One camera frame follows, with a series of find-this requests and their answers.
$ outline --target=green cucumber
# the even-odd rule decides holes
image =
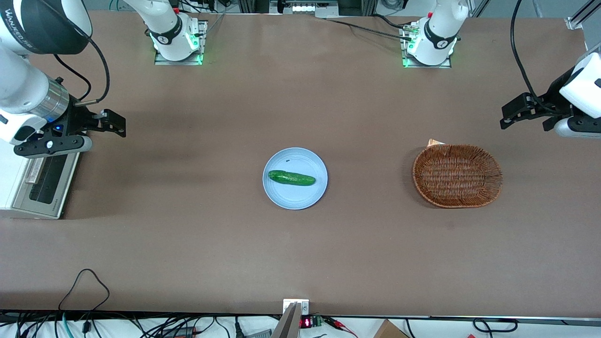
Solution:
[[[281,184],[310,186],[315,183],[315,177],[297,173],[289,173],[284,170],[272,170],[267,175],[269,175],[270,179]]]

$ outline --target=table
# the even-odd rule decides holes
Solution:
[[[127,118],[127,138],[93,135],[64,220],[0,221],[1,308],[55,309],[89,267],[111,289],[105,310],[277,313],[298,297],[340,315],[601,316],[599,143],[542,120],[500,130],[501,107],[526,90],[508,19],[467,20],[453,68],[435,70],[404,69],[391,38],[267,15],[226,16],[202,66],[154,66],[135,13],[91,18],[111,69],[92,108]],[[539,94],[584,51],[559,19],[520,19],[516,35]],[[90,48],[64,59],[91,97],[102,92]],[[32,62],[83,92],[51,56]],[[429,138],[495,156],[499,199],[462,210],[421,199],[410,170]],[[267,160],[293,146],[329,171],[303,211],[275,206],[261,184]],[[65,307],[102,295],[88,275]]]

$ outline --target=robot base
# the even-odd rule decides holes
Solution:
[[[196,18],[191,19],[195,20],[198,24],[192,25],[192,34],[189,35],[189,42],[194,47],[198,46],[198,49],[183,60],[169,61],[161,56],[159,51],[155,48],[156,55],[154,56],[154,64],[163,66],[199,66],[203,64],[204,45],[207,41],[208,21],[198,20]]]
[[[446,69],[446,68],[451,68],[451,55],[449,55],[447,57],[447,59],[441,63],[438,64],[436,66],[428,66],[426,64],[423,64],[419,61],[417,61],[417,59],[407,53],[407,50],[412,48],[413,46],[411,46],[411,44],[414,43],[415,38],[418,34],[418,22],[412,22],[411,23],[411,30],[410,31],[406,31],[405,29],[399,28],[398,30],[398,34],[400,36],[406,36],[406,37],[410,37],[411,41],[406,41],[406,40],[402,40],[399,39],[401,41],[401,56],[403,57],[403,67],[405,68],[439,68],[439,69]]]

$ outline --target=plate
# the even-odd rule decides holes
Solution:
[[[315,184],[297,186],[281,184],[267,175],[272,170],[284,170],[315,177]],[[301,210],[314,205],[326,192],[328,171],[322,159],[305,148],[288,148],[273,155],[263,170],[263,188],[272,202],[284,209]]]

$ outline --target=wicker basket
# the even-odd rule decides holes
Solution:
[[[419,193],[439,207],[481,207],[501,192],[499,164],[484,149],[440,144],[424,149],[413,163]]]

